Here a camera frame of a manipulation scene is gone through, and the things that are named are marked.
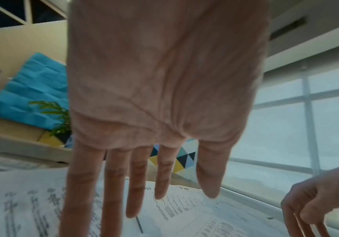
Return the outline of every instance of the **human skin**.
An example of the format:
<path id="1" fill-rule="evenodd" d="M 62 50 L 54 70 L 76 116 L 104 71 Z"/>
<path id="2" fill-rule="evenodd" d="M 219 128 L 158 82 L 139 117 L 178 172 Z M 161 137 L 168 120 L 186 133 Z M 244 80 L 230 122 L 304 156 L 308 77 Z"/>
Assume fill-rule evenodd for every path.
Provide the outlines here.
<path id="1" fill-rule="evenodd" d="M 215 198 L 262 78 L 265 0 L 74 0 L 68 93 L 75 136 L 61 237 L 86 237 L 104 154 L 102 237 L 142 205 L 147 160 L 160 144 L 155 197 L 163 198 L 181 145 L 199 140 L 197 177 Z"/>

